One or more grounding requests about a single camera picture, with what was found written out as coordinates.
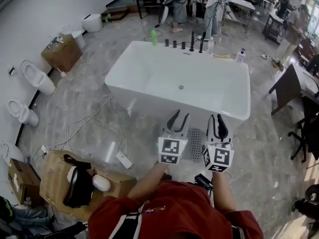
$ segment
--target spray bottle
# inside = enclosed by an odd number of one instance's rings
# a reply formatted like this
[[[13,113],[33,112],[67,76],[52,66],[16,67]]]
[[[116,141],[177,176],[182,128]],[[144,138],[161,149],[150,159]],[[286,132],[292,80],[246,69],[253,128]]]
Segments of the spray bottle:
[[[207,45],[207,53],[212,54],[213,53],[213,48],[214,48],[214,39],[211,37],[208,41]]]
[[[243,62],[244,58],[246,57],[246,54],[244,53],[245,49],[241,49],[241,51],[238,51],[236,56],[236,62],[241,63]]]
[[[158,43],[158,36],[156,34],[155,31],[155,27],[153,27],[152,31],[151,31],[151,37],[152,37],[152,44],[155,46]]]

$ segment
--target green bottle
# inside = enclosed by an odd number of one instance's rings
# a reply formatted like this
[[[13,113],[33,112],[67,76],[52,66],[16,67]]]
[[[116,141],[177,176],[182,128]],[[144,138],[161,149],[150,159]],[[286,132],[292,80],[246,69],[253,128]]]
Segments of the green bottle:
[[[155,31],[155,27],[153,27],[152,31],[151,31],[151,37],[152,37],[152,44],[155,46],[158,43],[158,36],[156,34]]]

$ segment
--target white freestanding bathtub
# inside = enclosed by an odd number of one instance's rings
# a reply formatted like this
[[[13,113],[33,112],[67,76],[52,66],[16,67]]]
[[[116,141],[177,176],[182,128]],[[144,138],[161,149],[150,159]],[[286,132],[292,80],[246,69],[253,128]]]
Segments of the white freestanding bathtub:
[[[189,113],[190,127],[203,132],[212,114],[221,114],[233,129],[250,115],[247,64],[180,46],[133,41],[105,83],[128,111],[165,119],[180,109],[176,124]]]

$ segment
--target toilet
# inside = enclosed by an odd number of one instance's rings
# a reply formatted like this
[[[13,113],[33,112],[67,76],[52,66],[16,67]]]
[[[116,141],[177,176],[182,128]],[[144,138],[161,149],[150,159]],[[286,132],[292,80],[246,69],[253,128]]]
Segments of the toilet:
[[[24,60],[21,63],[22,75],[36,87],[40,92],[44,93],[46,96],[52,95],[55,91],[55,85],[51,79],[42,72],[39,68],[31,63],[29,60]]]
[[[29,123],[31,126],[37,126],[39,122],[38,115],[30,110],[28,106],[18,100],[9,100],[7,104],[10,114],[23,124]]]

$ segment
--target black office chair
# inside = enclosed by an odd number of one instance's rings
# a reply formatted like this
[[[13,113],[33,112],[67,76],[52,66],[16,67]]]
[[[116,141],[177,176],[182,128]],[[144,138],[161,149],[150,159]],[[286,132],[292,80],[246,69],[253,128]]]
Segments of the black office chair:
[[[316,160],[319,158],[319,115],[317,115],[319,106],[307,97],[302,97],[302,100],[305,118],[297,123],[298,128],[301,129],[301,136],[292,131],[288,133],[288,136],[294,136],[300,141],[297,151],[290,159],[294,160],[302,148],[304,154],[302,163],[304,163],[306,161],[306,146],[308,147],[308,152],[312,153]]]

